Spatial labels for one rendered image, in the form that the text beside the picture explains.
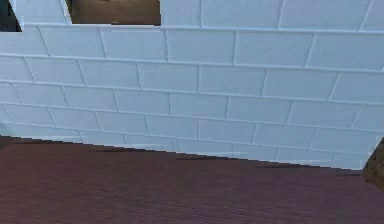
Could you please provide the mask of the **dark window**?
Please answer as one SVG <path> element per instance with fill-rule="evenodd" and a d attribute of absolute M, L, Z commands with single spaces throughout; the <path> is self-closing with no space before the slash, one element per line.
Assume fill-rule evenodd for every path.
<path fill-rule="evenodd" d="M 9 0 L 0 0 L 0 32 L 21 32 L 21 26 Z"/>

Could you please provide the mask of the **brown framed wall picture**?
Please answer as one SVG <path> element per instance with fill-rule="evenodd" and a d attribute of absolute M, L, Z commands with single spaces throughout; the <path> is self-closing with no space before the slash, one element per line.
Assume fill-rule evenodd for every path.
<path fill-rule="evenodd" d="M 65 0 L 73 24 L 161 25 L 160 0 Z"/>

